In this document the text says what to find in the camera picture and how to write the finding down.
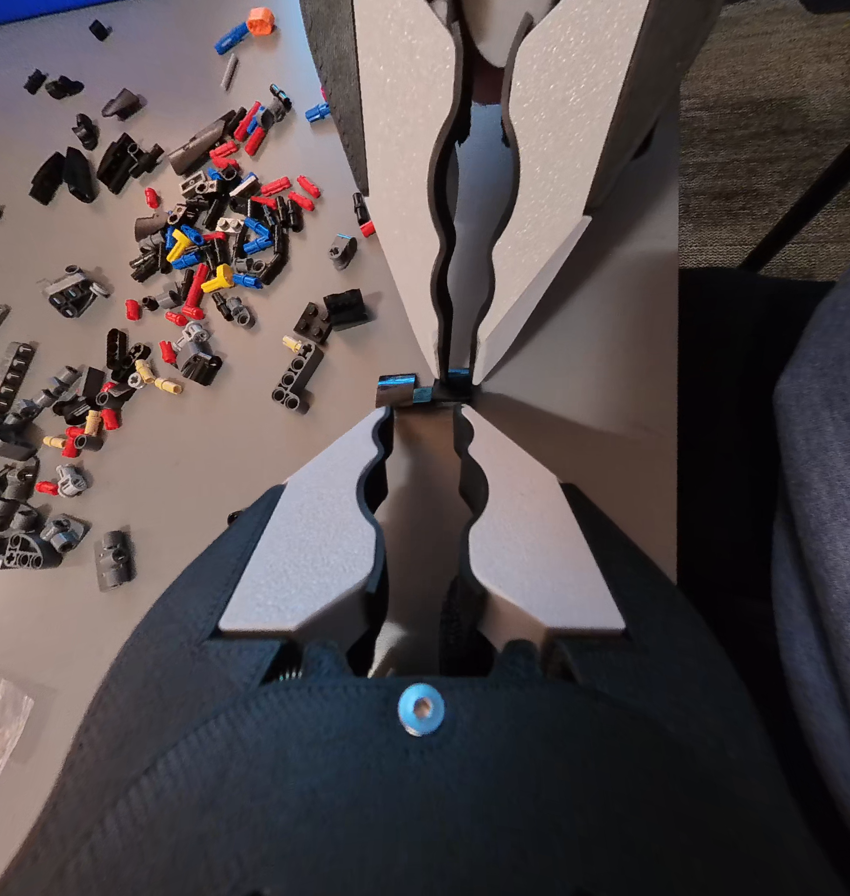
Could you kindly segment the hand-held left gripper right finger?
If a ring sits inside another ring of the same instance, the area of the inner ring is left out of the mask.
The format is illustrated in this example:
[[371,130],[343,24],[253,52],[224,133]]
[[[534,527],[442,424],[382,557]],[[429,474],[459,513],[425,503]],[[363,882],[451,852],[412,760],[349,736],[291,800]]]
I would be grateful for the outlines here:
[[453,672],[507,644],[618,637],[625,621],[559,479],[470,405],[453,411],[464,527],[453,580]]

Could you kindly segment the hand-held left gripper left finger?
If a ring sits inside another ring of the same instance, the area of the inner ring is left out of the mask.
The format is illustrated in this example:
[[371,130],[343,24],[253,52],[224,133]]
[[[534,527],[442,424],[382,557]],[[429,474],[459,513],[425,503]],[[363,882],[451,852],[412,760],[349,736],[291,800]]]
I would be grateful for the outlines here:
[[227,636],[334,642],[366,676],[388,605],[387,496],[394,412],[379,408],[291,475],[218,629]]

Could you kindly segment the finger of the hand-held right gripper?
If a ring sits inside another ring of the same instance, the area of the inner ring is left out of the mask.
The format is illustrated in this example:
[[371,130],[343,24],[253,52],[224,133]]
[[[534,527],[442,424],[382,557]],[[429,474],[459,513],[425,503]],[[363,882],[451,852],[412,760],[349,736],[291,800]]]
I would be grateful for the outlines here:
[[429,2],[357,1],[367,207],[434,377],[447,366],[435,273],[445,246],[435,169],[458,103],[457,31]]
[[490,302],[474,335],[480,385],[512,346],[590,223],[598,163],[649,3],[557,2],[521,18],[502,95],[515,192],[491,251]]

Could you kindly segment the black small lego connector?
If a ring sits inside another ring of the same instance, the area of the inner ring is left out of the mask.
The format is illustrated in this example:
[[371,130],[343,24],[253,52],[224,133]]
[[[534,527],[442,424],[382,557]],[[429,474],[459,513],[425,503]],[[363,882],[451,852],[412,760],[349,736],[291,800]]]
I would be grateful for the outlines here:
[[431,401],[435,405],[469,402],[472,391],[471,370],[468,367],[451,367],[446,375],[433,381]]

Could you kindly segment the black thin lego piece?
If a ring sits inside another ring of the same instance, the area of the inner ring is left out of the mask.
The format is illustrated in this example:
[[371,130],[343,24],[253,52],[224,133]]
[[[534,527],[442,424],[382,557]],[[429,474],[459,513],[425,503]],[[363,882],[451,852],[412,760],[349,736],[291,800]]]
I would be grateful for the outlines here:
[[374,407],[410,407],[415,403],[418,388],[416,374],[381,375],[377,380]]

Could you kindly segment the dark grey barrel lego connector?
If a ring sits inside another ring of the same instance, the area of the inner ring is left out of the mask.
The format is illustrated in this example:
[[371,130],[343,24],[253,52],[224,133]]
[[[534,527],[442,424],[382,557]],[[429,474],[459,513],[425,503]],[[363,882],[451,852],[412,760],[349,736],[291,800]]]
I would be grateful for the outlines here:
[[93,546],[98,589],[108,593],[135,576],[133,547],[127,531],[105,532]]

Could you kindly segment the dark grey L-shaped lego beam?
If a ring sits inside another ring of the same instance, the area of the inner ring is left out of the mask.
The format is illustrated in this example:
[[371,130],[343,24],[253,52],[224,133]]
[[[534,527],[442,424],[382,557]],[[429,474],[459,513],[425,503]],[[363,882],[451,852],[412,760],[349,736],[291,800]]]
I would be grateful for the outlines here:
[[306,388],[324,356],[317,344],[307,342],[307,346],[306,351],[294,355],[272,392],[274,403],[299,415],[309,409]]

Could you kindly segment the dark grey lego slope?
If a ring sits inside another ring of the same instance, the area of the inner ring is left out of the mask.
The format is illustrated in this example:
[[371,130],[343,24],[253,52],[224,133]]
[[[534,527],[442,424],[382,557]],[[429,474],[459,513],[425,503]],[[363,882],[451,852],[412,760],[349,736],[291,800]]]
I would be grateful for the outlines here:
[[120,122],[125,122],[140,112],[145,104],[146,100],[144,97],[127,88],[123,88],[116,96],[105,103],[101,110],[101,116],[105,119],[116,118]]

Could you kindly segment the black grooved lego brick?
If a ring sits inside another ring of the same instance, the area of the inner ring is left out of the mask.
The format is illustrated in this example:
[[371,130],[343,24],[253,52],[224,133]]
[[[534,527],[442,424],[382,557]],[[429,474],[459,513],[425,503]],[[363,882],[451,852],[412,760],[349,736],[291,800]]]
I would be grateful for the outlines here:
[[323,304],[334,330],[347,330],[370,320],[362,291],[352,287],[323,297]]

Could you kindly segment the black angled lego connector block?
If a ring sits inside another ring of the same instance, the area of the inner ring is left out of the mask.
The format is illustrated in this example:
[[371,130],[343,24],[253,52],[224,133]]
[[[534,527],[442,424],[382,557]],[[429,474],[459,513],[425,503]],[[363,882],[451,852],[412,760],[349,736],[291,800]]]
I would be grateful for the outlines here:
[[127,133],[122,133],[106,149],[97,168],[97,179],[113,194],[119,195],[130,178],[150,174],[158,166],[164,149],[154,144],[143,151]]

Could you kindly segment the black square lego plate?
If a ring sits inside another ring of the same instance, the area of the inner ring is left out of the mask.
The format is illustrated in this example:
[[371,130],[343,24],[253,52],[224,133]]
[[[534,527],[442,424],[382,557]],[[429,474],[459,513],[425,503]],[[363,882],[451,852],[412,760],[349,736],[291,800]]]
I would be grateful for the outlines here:
[[332,323],[327,309],[320,307],[316,302],[307,303],[294,326],[294,332],[299,338],[317,345],[324,345],[327,342],[331,329]]

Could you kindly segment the black curved lego panel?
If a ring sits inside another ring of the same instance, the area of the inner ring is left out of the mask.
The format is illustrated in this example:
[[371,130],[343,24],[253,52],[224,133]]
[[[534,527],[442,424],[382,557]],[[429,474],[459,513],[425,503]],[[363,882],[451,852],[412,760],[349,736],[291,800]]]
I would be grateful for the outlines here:
[[91,204],[98,197],[91,164],[82,151],[68,147],[63,161],[63,183],[71,196],[81,203]]
[[30,181],[28,195],[43,206],[48,206],[63,183],[64,155],[56,151],[40,166]]

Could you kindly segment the long dark grey lego plate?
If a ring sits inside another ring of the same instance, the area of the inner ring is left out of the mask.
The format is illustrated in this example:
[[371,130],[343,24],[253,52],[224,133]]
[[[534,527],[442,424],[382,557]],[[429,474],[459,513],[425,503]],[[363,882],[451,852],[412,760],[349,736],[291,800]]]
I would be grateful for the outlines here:
[[7,346],[1,361],[0,419],[12,409],[35,354],[36,348],[30,342],[11,342]]

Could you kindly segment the grey triangular lego panel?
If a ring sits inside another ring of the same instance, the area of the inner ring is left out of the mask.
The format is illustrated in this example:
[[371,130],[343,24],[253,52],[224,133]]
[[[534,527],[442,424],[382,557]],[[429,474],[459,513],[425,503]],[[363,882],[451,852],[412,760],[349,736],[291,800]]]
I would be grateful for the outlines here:
[[60,277],[47,281],[42,294],[50,307],[66,320],[81,317],[97,298],[110,297],[110,291],[75,264],[68,265]]

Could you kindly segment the black metal table leg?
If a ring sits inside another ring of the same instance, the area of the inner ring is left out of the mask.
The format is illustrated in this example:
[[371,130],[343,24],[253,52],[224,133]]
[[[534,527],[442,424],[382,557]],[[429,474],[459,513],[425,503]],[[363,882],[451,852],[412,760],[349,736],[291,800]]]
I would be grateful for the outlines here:
[[759,273],[850,183],[850,142],[738,266]]

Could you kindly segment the person's blue trousers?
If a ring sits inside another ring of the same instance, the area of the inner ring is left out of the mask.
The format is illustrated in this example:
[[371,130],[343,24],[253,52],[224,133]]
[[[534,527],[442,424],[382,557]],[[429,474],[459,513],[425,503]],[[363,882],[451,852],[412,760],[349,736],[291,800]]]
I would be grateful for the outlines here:
[[780,657],[817,767],[850,828],[850,266],[812,315],[773,409]]

